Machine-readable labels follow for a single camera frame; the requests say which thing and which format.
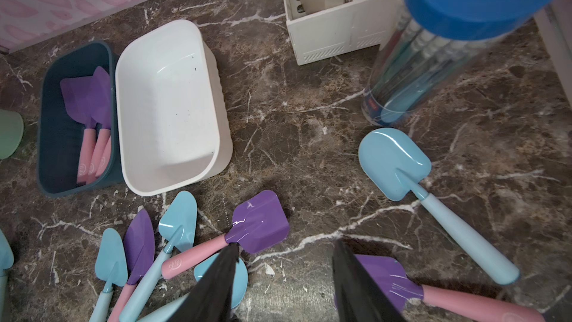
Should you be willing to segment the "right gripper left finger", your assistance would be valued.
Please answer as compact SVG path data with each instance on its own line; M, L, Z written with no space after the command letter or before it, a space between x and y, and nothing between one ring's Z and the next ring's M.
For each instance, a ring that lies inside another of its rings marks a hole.
M238 258L237 244L225 247L168 321L231 321Z

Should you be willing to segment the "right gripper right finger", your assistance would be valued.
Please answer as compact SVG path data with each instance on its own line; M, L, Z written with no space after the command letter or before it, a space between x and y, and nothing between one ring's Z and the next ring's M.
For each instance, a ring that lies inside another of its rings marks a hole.
M340 321L405 320L341 240L335 242L332 271Z

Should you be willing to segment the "purple pointed shovel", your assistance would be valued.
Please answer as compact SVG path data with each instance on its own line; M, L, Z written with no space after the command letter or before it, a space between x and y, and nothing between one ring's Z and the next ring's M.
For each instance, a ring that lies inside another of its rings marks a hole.
M155 254L153 225L147 210L140 210L132 220L124 237L124 248L129 271L128 281L117 299L108 321L119 321L138 282L151 267Z
M92 76L89 91L89 107L92 118L100 125L100 129L89 166L88 184L96 181L96 173L101 164L105 146L110 138L110 129L113 121L111 104L112 92L110 75L103 67L98 66Z

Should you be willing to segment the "purple square shovel pink handle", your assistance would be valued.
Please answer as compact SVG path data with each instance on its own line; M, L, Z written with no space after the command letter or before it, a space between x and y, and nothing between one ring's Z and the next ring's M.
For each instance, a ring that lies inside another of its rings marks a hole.
M84 126L76 179L76 183L79 185L84 185L87 182L96 141L97 122L92 118L89 107L91 83L92 76L64 78L60 81L67 114L74 121Z

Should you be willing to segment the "white storage box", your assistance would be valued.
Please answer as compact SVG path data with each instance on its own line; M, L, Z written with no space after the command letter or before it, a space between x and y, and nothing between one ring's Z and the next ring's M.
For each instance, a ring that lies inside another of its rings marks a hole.
M131 191L158 195L225 170L233 144L217 61L193 22L174 20L134 40L115 76Z

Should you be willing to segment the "dark teal storage box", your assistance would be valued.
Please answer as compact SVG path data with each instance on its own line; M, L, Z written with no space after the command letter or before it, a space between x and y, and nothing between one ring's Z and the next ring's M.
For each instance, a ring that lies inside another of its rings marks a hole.
M52 198L120 183L122 174L116 109L115 69L119 59L104 41L93 41L58 58L43 80L38 133L37 177L40 188ZM64 78L93 76L103 67L111 79L112 148L105 172L96 181L76 183L84 126L66 112L60 81Z

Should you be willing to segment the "blue round shovel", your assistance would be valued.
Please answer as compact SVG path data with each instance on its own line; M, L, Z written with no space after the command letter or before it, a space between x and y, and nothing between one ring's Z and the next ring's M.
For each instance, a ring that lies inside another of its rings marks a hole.
M231 321L234 285L242 267L239 247L231 244L217 256L203 277L185 296L143 317L142 321Z

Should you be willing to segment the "blue pointed shovel middle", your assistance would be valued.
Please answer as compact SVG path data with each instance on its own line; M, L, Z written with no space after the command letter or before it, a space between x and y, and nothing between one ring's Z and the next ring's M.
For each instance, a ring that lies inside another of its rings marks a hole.
M135 288L134 293L119 315L119 321L136 321L162 277L162 264L171 258L175 248L184 252L193 247L197 215L198 206L192 193L188 191L179 192L159 221L159 233L168 243Z

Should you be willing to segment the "blue pointed shovel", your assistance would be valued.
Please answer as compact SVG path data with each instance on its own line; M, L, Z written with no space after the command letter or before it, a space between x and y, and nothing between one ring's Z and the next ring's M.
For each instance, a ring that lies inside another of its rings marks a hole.
M159 233L168 243L135 288L134 293L119 315L119 321L136 321L162 277L162 264L171 258L175 248L184 252L193 247L197 215L198 206L192 193L188 191L179 192L159 221Z
M128 281L128 266L122 237L113 228L107 228L103 233L95 263L95 273L105 285L89 322L103 322L107 320L113 286L123 287Z

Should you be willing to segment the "purple square shovel middle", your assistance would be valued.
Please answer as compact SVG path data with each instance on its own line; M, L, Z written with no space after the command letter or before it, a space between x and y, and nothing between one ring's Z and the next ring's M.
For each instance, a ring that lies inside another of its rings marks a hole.
M262 191L235 208L228 233L168 259L162 264L162 276L170 280L232 243L256 254L284 241L289 232L290 225L278 195L271 190Z

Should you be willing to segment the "blue pointed shovel left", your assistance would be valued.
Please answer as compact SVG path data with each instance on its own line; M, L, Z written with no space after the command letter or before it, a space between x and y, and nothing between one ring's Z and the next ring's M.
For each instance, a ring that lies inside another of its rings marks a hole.
M113 228L107 228L103 233L95 263L95 273L105 285L89 322L103 322L107 320L113 286L123 287L128 281L128 266L122 237Z

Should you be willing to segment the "blue shovel far right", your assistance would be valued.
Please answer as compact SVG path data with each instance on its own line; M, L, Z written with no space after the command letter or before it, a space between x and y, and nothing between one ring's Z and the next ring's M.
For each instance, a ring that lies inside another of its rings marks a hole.
M358 159L368 178L391 201L401 201L409 192L436 219L450 237L499 285L520 277L509 261L478 231L450 210L419 182L429 176L432 163L417 144L395 128L380 128L360 142Z

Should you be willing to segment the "blue shovel far left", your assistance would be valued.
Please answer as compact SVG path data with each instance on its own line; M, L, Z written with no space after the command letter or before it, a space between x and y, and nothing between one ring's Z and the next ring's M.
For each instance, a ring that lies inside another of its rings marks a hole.
M9 270L12 268L14 264L14 255L13 251L10 247L10 244L3 234L0 233L1 236L1 321L7 321L7 296L8 296L8 289L7 289L7 282L8 282L8 273Z

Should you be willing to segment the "green pen holder cup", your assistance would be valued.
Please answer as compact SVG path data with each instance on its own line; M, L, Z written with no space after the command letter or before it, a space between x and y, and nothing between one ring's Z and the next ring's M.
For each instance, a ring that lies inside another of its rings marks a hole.
M0 111L0 159L9 158L18 149L24 132L22 116L10 110Z

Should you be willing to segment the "white desk file organizer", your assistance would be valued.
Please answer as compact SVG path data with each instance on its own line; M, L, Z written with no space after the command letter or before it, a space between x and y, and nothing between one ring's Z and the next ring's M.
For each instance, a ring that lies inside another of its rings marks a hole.
M371 46L383 46L396 26L401 0L346 0L317 13L300 13L283 0L287 31L300 66Z

